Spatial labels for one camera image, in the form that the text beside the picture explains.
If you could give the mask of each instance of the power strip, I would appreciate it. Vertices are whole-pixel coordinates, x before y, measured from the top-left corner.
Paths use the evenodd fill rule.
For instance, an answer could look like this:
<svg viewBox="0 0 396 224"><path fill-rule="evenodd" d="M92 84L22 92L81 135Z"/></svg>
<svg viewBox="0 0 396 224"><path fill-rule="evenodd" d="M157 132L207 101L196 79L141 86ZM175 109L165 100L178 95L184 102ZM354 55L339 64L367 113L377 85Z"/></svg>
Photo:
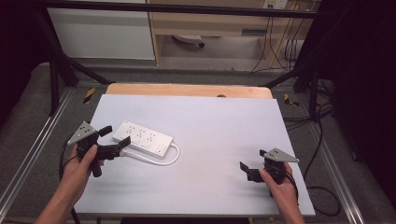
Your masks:
<svg viewBox="0 0 396 224"><path fill-rule="evenodd" d="M288 0L265 0L262 8L268 9L284 9Z"/></svg>
<svg viewBox="0 0 396 224"><path fill-rule="evenodd" d="M160 157L165 155L173 140L173 137L169 135L125 120L114 132L113 138L121 141L128 136L131 136L131 145L129 147Z"/></svg>

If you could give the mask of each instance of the metal rail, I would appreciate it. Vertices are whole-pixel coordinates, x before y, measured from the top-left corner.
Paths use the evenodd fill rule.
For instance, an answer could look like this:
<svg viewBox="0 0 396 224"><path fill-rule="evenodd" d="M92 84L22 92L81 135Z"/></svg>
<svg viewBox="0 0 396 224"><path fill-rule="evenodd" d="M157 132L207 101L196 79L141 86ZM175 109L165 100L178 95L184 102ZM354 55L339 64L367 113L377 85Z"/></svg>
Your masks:
<svg viewBox="0 0 396 224"><path fill-rule="evenodd" d="M17 173L14 175L12 180L9 182L6 191L0 198L0 223L3 222L3 219L6 217L6 214L11 207L12 203L14 202L15 198L17 197L20 189L26 180L27 176L29 175L30 171L35 164L38 156L40 155L41 150L43 149L44 145L47 143L47 140L52 133L53 128L55 127L56 123L59 120L59 117L64 112L66 105L69 101L71 94L74 92L73 88L68 89L64 92L61 103L58 110L55 114L48 118L46 124L44 125L43 129L41 130L40 134L38 135L37 139L33 143L32 147L30 148L29 152L27 153L25 159L20 165Z"/></svg>
<svg viewBox="0 0 396 224"><path fill-rule="evenodd" d="M336 16L336 14L332 12L296 11L296 10L246 8L246 7L207 7L207 6L108 3L108 2L59 1L59 0L38 0L35 1L34 4L37 7L52 7L52 8L195 13L195 14L301 18L301 19L325 19Z"/></svg>
<svg viewBox="0 0 396 224"><path fill-rule="evenodd" d="M309 116L308 112L308 103L304 97L297 95L299 98L300 105L302 106L305 114ZM313 130L315 137L319 141L320 136L320 129L319 126L311 122L311 129ZM324 164L326 165L327 170L329 171L330 178L334 184L334 188L337 191L341 204L344 206L344 210L346 212L346 216L349 219L349 222L352 224L363 224L364 219L361 215L361 211L359 207L356 205L355 200L352 196L352 193L347 186L347 182L344 179L343 174L341 173L340 169L338 168L337 163L332 156L332 153L327 146L326 140L322 139L321 147L320 147L320 155L323 159Z"/></svg>

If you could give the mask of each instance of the forearm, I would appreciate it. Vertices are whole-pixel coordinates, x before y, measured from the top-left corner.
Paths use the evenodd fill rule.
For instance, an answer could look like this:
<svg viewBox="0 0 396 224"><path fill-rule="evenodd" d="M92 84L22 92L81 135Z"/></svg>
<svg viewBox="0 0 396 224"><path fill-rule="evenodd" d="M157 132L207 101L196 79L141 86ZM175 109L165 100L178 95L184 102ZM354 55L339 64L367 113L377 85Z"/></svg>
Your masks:
<svg viewBox="0 0 396 224"><path fill-rule="evenodd" d="M72 208L71 200L63 192L57 190L35 223L65 223Z"/></svg>
<svg viewBox="0 0 396 224"><path fill-rule="evenodd" d="M288 207L278 208L279 214L282 216L285 223L301 224L305 223L298 206L289 205Z"/></svg>

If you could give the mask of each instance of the human hand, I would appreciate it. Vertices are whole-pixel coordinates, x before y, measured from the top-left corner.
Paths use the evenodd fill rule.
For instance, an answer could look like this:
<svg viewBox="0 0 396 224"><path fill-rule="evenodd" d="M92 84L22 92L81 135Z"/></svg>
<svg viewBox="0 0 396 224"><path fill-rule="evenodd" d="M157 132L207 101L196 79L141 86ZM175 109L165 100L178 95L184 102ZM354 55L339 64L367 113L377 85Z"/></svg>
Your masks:
<svg viewBox="0 0 396 224"><path fill-rule="evenodd" d="M97 146L92 146L83 159L78 157L76 149L77 145L64 167L61 183L35 223L65 223L67 215L81 198L91 174L90 164L96 156Z"/></svg>
<svg viewBox="0 0 396 224"><path fill-rule="evenodd" d="M292 175L291 167L285 162L286 171ZM304 219L298 207L296 192L293 184L285 178L283 183L278 185L274 179L265 170L260 170L262 180L271 190L279 214L284 218L286 223L304 223Z"/></svg>
<svg viewBox="0 0 396 224"><path fill-rule="evenodd" d="M64 167L64 175L57 192L60 191L73 206L81 198L87 186L91 174L90 164L95 158L96 152L97 146L93 145L81 159L77 153L77 145L75 145L70 154L70 161Z"/></svg>

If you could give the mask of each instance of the white power strip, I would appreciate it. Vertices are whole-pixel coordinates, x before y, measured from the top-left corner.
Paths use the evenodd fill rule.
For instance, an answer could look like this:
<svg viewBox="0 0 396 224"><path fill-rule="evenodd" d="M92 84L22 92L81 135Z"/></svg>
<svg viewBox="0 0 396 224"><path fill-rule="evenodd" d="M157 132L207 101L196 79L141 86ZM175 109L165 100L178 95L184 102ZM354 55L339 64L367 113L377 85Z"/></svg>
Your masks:
<svg viewBox="0 0 396 224"><path fill-rule="evenodd" d="M164 133L155 132L146 127L125 120L121 126L114 132L113 138L117 141L131 136L132 148L151 155L163 157L166 150L172 143L173 137Z"/></svg>

